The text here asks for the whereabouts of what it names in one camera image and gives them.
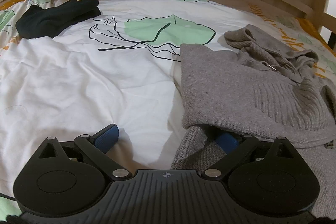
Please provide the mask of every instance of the gray ribbed plate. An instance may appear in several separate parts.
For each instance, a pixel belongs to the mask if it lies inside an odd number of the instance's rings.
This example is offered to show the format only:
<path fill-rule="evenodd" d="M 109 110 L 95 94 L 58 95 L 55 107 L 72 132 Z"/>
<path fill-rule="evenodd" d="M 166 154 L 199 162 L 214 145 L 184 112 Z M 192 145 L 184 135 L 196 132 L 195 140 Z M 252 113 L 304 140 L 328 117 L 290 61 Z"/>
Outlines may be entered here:
<path fill-rule="evenodd" d="M 195 170 L 139 170 L 129 180 L 112 183 L 99 202 L 81 213 L 21 217 L 34 224 L 307 224 L 314 219 L 308 212 L 288 218 L 250 212 L 230 198 L 221 182 L 204 180 Z"/>

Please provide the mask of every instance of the gray sweater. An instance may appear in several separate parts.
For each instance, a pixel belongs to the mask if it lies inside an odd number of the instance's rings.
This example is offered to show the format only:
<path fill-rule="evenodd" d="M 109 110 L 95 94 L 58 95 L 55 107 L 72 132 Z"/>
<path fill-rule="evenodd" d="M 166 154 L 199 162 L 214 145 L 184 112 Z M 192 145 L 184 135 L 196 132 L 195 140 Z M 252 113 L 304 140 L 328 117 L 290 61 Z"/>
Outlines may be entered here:
<path fill-rule="evenodd" d="M 285 136 L 320 182 L 313 214 L 336 218 L 336 148 L 323 146 L 336 138 L 336 88 L 314 75 L 316 53 L 294 51 L 252 25 L 224 36 L 238 54 L 181 45 L 187 133 L 172 168 L 203 171 L 225 156 L 209 126 L 266 141 Z"/>

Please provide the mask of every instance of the silver screw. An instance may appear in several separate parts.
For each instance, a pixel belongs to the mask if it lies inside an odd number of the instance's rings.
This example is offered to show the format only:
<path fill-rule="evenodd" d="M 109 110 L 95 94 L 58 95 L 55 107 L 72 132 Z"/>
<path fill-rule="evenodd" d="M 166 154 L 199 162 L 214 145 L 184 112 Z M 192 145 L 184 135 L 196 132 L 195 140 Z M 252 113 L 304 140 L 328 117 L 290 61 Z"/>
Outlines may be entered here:
<path fill-rule="evenodd" d="M 204 172 L 208 177 L 216 178 L 221 175 L 221 172 L 218 169 L 208 169 Z"/>
<path fill-rule="evenodd" d="M 129 172 L 126 169 L 116 169 L 112 172 L 112 175 L 116 178 L 123 178 L 126 177 Z"/>

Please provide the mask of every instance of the circular logo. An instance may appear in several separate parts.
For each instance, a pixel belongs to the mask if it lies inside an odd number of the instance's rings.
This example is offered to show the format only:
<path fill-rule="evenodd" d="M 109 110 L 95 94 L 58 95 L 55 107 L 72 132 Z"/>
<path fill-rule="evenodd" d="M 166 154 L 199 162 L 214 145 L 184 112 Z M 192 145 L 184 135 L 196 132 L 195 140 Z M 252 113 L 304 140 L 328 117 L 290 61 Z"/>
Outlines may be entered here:
<path fill-rule="evenodd" d="M 165 172 L 165 173 L 163 173 L 162 174 L 165 178 L 168 178 L 168 177 L 170 177 L 171 176 L 171 174 L 170 173 L 168 173 L 168 172 Z"/>

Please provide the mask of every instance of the bed sheet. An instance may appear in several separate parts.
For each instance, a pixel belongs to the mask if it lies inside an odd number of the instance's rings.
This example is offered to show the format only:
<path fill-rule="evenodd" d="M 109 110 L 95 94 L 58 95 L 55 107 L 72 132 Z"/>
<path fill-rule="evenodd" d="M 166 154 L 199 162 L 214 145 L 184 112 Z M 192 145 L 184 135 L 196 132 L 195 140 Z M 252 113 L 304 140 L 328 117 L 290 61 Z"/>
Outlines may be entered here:
<path fill-rule="evenodd" d="M 298 50 L 320 51 L 329 61 L 322 58 L 316 73 L 336 82 L 335 57 L 296 19 L 248 3 L 238 10 L 207 0 L 100 0 L 101 16 L 53 39 L 20 40 L 15 22 L 31 4 L 46 9 L 65 1 L 26 0 L 2 17 L 0 193 L 9 197 L 44 138 L 69 141 L 112 122 L 120 139 L 109 157 L 131 172 L 170 168 L 184 135 L 181 43 L 236 51 L 223 34 L 253 24 Z"/>

